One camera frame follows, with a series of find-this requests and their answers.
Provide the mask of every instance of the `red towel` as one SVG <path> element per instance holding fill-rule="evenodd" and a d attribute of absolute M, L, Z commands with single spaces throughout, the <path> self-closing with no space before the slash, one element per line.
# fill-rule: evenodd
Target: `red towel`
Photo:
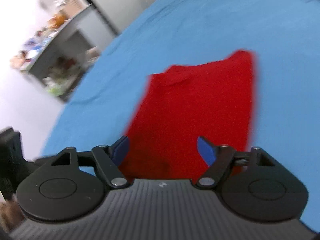
<path fill-rule="evenodd" d="M 199 66 L 171 66 L 151 75 L 149 89 L 127 135 L 130 152 L 120 165 L 129 179 L 192 179 L 208 166 L 197 138 L 244 151 L 253 109 L 253 54 Z"/>

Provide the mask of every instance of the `black pole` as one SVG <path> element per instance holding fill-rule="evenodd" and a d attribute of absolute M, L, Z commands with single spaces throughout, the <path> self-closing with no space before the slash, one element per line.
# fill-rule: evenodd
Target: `black pole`
<path fill-rule="evenodd" d="M 117 28 L 110 22 L 110 20 L 108 20 L 108 18 L 103 14 L 103 12 L 97 7 L 97 5 L 92 1 L 92 0 L 87 0 L 88 3 L 91 3 L 93 5 L 93 7 L 97 10 L 97 12 L 100 14 L 100 16 L 102 17 L 102 19 L 104 20 L 104 22 L 108 25 L 108 27 L 110 28 L 110 30 L 113 32 L 113 34 L 115 36 L 119 35 L 119 31 L 117 30 Z"/>

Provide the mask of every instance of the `white wall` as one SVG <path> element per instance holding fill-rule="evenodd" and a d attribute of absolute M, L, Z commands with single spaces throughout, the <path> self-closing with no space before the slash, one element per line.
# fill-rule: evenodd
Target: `white wall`
<path fill-rule="evenodd" d="M 53 1 L 0 0 L 0 129 L 12 126 L 21 132 L 27 159 L 41 152 L 63 104 L 39 82 L 11 69 L 9 59 L 50 19 Z"/>

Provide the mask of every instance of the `folded red garment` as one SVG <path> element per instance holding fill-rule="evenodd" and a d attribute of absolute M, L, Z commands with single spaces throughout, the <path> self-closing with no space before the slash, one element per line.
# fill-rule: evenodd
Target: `folded red garment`
<path fill-rule="evenodd" d="M 130 178 L 192 179 L 208 168 L 199 136 L 244 151 L 253 110 L 253 54 L 151 75 L 127 130 L 130 152 L 120 165 Z"/>

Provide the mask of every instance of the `red fabric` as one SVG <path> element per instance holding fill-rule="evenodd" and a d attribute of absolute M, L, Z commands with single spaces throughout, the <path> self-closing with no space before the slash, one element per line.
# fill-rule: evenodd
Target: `red fabric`
<path fill-rule="evenodd" d="M 252 108 L 253 55 L 247 51 L 151 75 L 119 168 L 131 179 L 196 181 L 208 168 L 197 152 L 198 136 L 244 151 Z"/>

